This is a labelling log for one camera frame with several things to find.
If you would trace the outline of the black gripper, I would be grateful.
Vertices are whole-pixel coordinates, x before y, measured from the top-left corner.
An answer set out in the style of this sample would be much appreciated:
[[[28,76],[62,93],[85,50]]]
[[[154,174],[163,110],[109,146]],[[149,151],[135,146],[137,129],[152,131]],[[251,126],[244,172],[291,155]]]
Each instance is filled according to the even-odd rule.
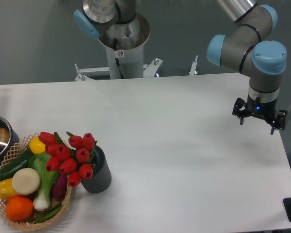
[[[276,99],[271,102],[260,102],[259,98],[255,100],[250,96],[247,97],[247,102],[241,98],[237,98],[232,110],[232,114],[240,120],[240,125],[243,125],[244,119],[247,117],[256,117],[267,120],[271,125],[270,135],[273,135],[276,130],[284,130],[286,125],[287,110],[275,111]]]

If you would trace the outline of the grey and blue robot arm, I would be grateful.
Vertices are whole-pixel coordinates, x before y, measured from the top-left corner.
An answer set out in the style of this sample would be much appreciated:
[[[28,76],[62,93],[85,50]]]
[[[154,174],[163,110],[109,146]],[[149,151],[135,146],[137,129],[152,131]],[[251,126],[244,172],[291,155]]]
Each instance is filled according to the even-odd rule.
[[[220,0],[236,30],[231,35],[218,34],[207,48],[207,59],[220,67],[249,77],[247,100],[237,98],[232,114],[243,124],[247,117],[264,120],[271,132],[285,128],[286,110],[275,109],[281,80],[287,65],[287,50],[266,37],[278,22],[276,10],[255,0]]]

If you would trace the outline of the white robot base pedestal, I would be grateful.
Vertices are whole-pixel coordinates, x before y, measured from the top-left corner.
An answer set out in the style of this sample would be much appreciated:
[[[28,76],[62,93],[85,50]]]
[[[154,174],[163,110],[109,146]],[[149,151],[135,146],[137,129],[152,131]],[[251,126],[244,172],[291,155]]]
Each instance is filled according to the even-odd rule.
[[[73,18],[85,35],[104,46],[111,79],[144,76],[144,45],[150,26],[137,13],[134,0],[84,0]]]

